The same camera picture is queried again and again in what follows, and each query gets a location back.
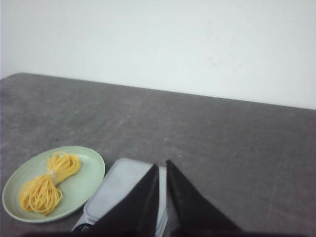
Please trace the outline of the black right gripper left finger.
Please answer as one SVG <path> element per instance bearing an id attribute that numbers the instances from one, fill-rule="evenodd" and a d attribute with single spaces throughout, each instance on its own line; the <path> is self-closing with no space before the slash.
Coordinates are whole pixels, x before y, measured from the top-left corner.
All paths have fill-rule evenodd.
<path id="1" fill-rule="evenodd" d="M 159 170 L 153 165 L 131 192 L 92 228 L 94 237 L 154 237 L 159 204 Z"/>

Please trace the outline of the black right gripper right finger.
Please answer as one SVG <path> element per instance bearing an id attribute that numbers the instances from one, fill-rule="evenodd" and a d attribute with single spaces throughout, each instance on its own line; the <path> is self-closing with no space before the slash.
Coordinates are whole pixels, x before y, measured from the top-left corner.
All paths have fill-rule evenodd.
<path id="1" fill-rule="evenodd" d="M 167 185 L 179 220 L 173 237 L 241 237 L 243 230 L 210 203 L 170 160 Z"/>

